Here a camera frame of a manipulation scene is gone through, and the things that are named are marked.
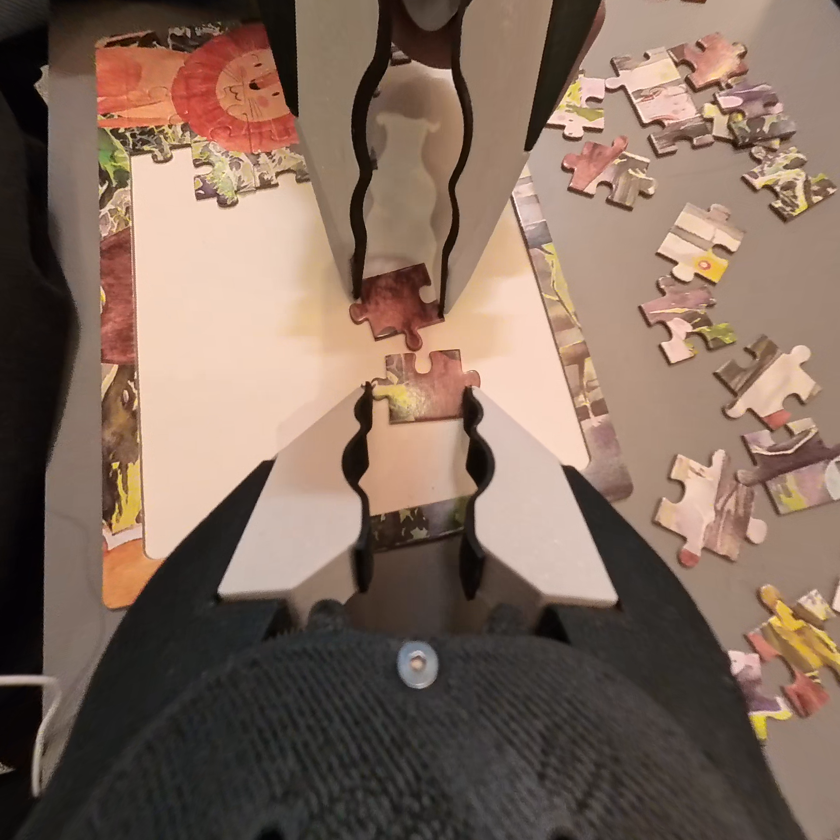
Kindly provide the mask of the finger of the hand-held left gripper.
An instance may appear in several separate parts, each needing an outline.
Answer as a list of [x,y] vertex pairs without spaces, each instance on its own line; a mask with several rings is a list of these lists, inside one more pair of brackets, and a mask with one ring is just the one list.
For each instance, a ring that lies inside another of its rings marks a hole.
[[361,295],[373,164],[367,121],[388,66],[388,2],[297,1],[297,132],[339,275]]
[[529,121],[551,1],[462,2],[451,71],[464,136],[448,182],[452,220],[440,270],[440,310],[465,290],[526,164]]

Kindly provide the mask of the plain brown puzzle piece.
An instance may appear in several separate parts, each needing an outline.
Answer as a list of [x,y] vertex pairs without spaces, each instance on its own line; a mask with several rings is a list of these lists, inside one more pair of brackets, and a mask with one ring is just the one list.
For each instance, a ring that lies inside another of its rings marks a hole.
[[375,340],[401,334],[407,349],[417,352],[423,346],[420,330],[445,320],[437,300],[422,299],[420,290],[431,285],[425,264],[365,278],[360,298],[350,304],[350,318],[367,322]]

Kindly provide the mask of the person's left hand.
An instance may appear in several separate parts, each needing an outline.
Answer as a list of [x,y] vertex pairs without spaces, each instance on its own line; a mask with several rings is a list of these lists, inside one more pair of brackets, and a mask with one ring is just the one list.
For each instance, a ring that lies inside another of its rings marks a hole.
[[410,60],[426,67],[441,70],[452,67],[454,36],[451,28],[434,32],[394,28],[392,42]]

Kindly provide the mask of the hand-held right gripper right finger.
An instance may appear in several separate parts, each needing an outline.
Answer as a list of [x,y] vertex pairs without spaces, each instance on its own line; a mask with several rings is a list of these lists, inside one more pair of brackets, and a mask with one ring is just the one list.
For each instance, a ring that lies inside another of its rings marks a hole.
[[618,596],[560,459],[477,386],[465,388],[461,588],[483,606],[614,606]]

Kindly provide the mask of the brown and green puzzle piece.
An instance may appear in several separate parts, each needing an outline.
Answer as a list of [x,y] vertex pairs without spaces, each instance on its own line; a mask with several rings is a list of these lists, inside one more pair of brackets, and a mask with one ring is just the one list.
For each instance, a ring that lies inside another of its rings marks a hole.
[[385,374],[371,381],[372,396],[388,403],[390,425],[457,419],[463,415],[463,393],[480,386],[477,371],[464,371],[459,350],[436,350],[428,355],[426,372],[416,368],[415,353],[389,354]]

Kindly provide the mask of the scattered loose puzzle pieces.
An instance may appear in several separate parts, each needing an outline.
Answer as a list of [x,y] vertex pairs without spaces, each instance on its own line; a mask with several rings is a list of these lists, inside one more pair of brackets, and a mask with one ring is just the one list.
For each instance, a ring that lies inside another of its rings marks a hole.
[[[755,165],[742,179],[755,192],[771,189],[771,211],[791,221],[835,195],[837,187],[824,174],[804,171],[806,158],[789,144],[796,123],[771,85],[747,80],[747,53],[743,43],[715,32],[647,50],[642,58],[615,56],[614,77],[588,77],[581,70],[545,125],[561,130],[567,140],[601,132],[601,102],[608,91],[623,89],[640,124],[656,127],[648,141],[657,157],[674,154],[681,142],[695,150],[715,142],[746,150]],[[657,248],[670,270],[657,281],[658,297],[638,309],[649,326],[667,328],[668,340],[659,347],[669,364],[696,354],[692,337],[700,337],[708,350],[737,341],[733,327],[714,322],[708,311],[717,304],[711,288],[728,269],[721,253],[735,254],[743,237],[725,206],[687,203]],[[757,487],[765,489],[781,516],[838,502],[838,446],[825,444],[811,418],[794,420],[784,409],[791,396],[806,404],[820,392],[803,368],[810,350],[798,345],[782,351],[762,335],[748,352],[750,364],[729,361],[715,376],[733,396],[722,410],[725,416],[751,413],[763,425],[742,436],[752,468],[731,471],[722,449],[708,465],[677,455],[669,477],[680,483],[683,497],[662,499],[654,516],[660,527],[684,540],[678,560],[686,568],[697,565],[703,550],[735,561],[744,542],[765,539],[766,524],[753,514]],[[838,614],[838,595],[830,604],[819,591],[810,591],[790,605],[767,584],[759,588],[759,599],[769,616],[746,635],[752,652],[732,650],[728,656],[752,729],[764,742],[769,721],[808,718],[827,703],[820,669],[838,675],[838,645],[824,625]]]

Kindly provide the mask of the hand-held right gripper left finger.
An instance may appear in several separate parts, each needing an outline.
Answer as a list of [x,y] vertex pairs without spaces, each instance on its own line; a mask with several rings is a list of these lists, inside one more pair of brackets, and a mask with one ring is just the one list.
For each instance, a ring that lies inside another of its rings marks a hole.
[[217,588],[226,602],[346,603],[373,572],[370,465],[373,386],[335,404],[276,456]]

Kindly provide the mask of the printed frame puzzle tray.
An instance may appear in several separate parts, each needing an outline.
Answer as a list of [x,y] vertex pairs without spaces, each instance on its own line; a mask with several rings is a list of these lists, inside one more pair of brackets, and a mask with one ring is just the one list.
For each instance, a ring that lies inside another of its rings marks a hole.
[[[413,250],[377,271],[428,266],[437,279],[438,187],[447,76],[400,57],[385,74],[371,134],[373,248],[388,235]],[[476,272],[446,319],[423,330],[428,355],[459,350],[464,371],[610,501],[634,489],[526,166]],[[198,201],[189,150],[131,161],[129,189],[99,208],[103,604],[132,604],[152,573],[258,462],[273,458],[358,385],[409,350],[354,323],[312,185],[283,175],[231,207]],[[408,192],[421,234],[380,233]],[[447,537],[469,481],[454,419],[390,425],[374,410],[371,500],[376,551]]]

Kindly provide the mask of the assembled lion puzzle section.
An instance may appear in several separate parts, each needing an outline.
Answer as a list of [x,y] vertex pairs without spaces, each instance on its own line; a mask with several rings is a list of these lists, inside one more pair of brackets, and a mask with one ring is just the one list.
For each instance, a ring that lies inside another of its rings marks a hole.
[[295,120],[262,24],[211,23],[101,39],[96,48],[99,204],[116,206],[131,161],[188,150],[198,201],[308,183]]

